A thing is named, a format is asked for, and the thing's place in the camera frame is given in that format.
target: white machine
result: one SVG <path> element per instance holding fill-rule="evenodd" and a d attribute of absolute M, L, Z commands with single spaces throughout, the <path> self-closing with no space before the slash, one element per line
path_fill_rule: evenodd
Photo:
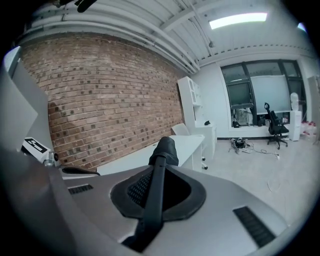
<path fill-rule="evenodd" d="M 299 111 L 299 97 L 295 92 L 290 95 L 291 108 L 290 111 L 290 127 L 289 127 L 289 139 L 296 142 L 300 138 L 302 112 Z"/>

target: white desk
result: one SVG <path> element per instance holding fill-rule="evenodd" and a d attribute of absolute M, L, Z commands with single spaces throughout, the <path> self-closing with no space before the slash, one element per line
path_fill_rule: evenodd
<path fill-rule="evenodd" d="M 204 140 L 202 135 L 190 136 L 170 136 L 175 142 L 175 149 L 179 159 L 179 166 L 201 171 L 201 143 Z M 130 169 L 147 166 L 149 158 L 153 154 L 158 142 L 153 143 L 136 152 L 128 154 L 112 162 L 106 163 L 97 168 L 97 172 L 101 175 L 108 175 L 127 171 Z"/>

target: gray floor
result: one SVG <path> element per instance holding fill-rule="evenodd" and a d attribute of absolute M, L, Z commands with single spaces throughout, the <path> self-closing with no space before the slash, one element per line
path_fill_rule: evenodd
<path fill-rule="evenodd" d="M 280 213 L 288 223 L 303 218 L 320 187 L 320 146 L 310 141 L 288 141 L 288 147 L 267 145 L 266 140 L 249 140 L 257 152 L 236 154 L 229 140 L 218 140 L 212 161 L 204 173 L 240 185 Z"/>

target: black office chair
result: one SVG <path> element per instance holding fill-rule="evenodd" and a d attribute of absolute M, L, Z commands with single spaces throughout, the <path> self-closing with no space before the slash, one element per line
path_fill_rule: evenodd
<path fill-rule="evenodd" d="M 285 146 L 288 147 L 288 143 L 281 139 L 282 134 L 286 134 L 289 130 L 283 125 L 280 124 L 279 119 L 277 118 L 274 111 L 270 112 L 270 105 L 268 103 L 264 103 L 264 108 L 269 114 L 270 117 L 270 126 L 269 126 L 269 133 L 273 135 L 268 141 L 268 145 L 270 142 L 277 142 L 278 143 L 278 150 L 280 149 L 280 142 L 285 143 Z"/>

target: ceiling light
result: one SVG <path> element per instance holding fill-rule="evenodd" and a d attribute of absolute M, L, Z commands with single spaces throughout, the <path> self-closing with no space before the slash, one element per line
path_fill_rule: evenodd
<path fill-rule="evenodd" d="M 254 12 L 254 13 L 244 13 L 233 15 L 229 17 L 219 18 L 213 21 L 210 21 L 211 29 L 217 29 L 220 27 L 237 24 L 237 23 L 244 23 L 244 22 L 265 22 L 267 19 L 266 12 Z"/>
<path fill-rule="evenodd" d="M 307 32 L 305 25 L 303 25 L 303 23 L 299 23 L 298 24 L 298 29 L 303 30 L 304 32 Z"/>

